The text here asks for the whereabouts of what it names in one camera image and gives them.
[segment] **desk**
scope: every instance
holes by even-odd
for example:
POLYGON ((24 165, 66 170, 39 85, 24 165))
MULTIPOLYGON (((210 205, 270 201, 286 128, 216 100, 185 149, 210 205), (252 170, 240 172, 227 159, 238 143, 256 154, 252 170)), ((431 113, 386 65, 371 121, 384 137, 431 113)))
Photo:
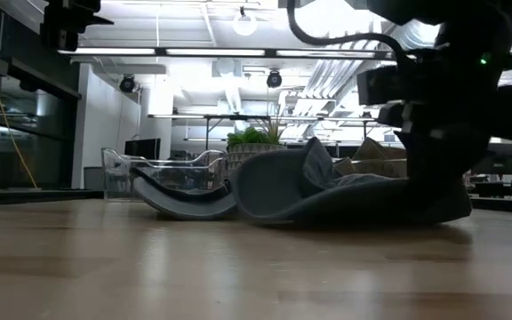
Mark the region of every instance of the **desk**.
POLYGON ((477 182, 469 188, 470 194, 478 194, 479 197, 512 196, 512 183, 507 182, 477 182))

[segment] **transparent container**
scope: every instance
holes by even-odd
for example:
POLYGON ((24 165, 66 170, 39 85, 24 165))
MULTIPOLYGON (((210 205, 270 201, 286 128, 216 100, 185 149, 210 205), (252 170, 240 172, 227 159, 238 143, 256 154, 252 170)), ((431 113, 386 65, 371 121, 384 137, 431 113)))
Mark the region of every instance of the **transparent container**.
POLYGON ((133 190, 131 168, 140 168, 159 184, 191 194, 214 190, 224 183, 228 155, 208 150, 191 161, 147 160, 140 156, 119 155, 111 148, 102 149, 104 198, 111 201, 139 201, 133 190))

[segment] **white wall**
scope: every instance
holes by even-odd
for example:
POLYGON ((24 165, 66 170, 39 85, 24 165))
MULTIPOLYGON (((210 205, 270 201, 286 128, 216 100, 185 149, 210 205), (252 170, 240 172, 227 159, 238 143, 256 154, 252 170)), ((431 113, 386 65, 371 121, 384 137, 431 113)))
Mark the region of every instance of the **white wall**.
POLYGON ((139 132, 141 107, 94 75, 88 64, 80 67, 79 91, 83 98, 76 112, 72 186, 84 187, 84 168, 102 166, 102 148, 124 152, 124 144, 139 132))
POLYGON ((148 117, 149 109, 155 103, 152 100, 156 97, 152 95, 152 90, 155 88, 141 91, 140 139, 161 138, 159 159, 165 160, 171 155, 172 120, 148 117))

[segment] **glass wall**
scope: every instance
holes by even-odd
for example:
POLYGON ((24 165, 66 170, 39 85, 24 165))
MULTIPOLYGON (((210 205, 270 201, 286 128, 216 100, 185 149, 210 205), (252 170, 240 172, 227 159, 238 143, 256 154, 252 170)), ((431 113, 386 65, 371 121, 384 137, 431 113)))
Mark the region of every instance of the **glass wall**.
POLYGON ((1 98, 11 130, 0 109, 0 188, 33 187, 20 155, 38 187, 69 188, 76 102, 13 77, 2 78, 1 98))

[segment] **gray fabric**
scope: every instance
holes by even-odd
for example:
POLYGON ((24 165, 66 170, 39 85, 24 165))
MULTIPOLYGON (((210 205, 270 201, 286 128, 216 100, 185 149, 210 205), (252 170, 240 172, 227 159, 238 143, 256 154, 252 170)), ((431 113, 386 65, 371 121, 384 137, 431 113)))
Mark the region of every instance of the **gray fabric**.
POLYGON ((232 194, 210 203, 196 203, 174 199, 157 190, 141 177, 133 181, 133 186, 146 204, 164 215, 179 220, 219 220, 236 207, 232 194))
POLYGON ((366 173, 366 174, 349 174, 344 177, 340 177, 335 180, 331 180, 328 182, 325 182, 323 184, 324 188, 336 188, 336 187, 343 187, 343 186, 350 186, 350 185, 363 185, 367 183, 373 183, 375 181, 388 181, 392 180, 391 178, 379 176, 377 174, 372 173, 366 173))
POLYGON ((311 139, 306 147, 306 158, 302 168, 301 192, 312 196, 328 188, 365 184, 378 180, 389 180, 376 174, 351 174, 342 177, 335 171, 333 160, 318 138, 311 139))
POLYGON ((323 184, 341 177, 335 171, 331 156, 318 138, 311 139, 304 152, 306 158, 303 163, 303 178, 309 184, 323 190, 323 184))
POLYGON ((408 180, 374 174, 338 177, 323 146, 309 143, 303 150, 257 155, 238 168, 232 190, 243 216, 259 223, 437 224, 471 213, 461 180, 432 204, 420 207, 416 199, 408 199, 400 206, 408 180))

